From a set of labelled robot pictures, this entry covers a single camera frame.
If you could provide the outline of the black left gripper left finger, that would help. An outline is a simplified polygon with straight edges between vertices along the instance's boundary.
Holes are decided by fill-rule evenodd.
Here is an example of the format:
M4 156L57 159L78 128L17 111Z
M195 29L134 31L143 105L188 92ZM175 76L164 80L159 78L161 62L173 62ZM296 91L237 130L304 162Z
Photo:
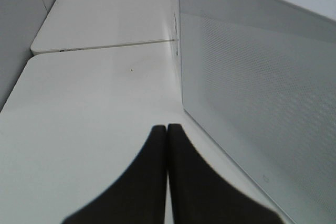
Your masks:
M123 174L64 223L164 223L166 127L155 125Z

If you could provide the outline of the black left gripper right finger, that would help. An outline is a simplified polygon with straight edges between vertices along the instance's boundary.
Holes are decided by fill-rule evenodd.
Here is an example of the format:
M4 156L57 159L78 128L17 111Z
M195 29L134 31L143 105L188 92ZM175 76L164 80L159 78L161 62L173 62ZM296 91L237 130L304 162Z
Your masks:
M195 149L180 124L167 128L174 223L282 223L279 215L219 176Z

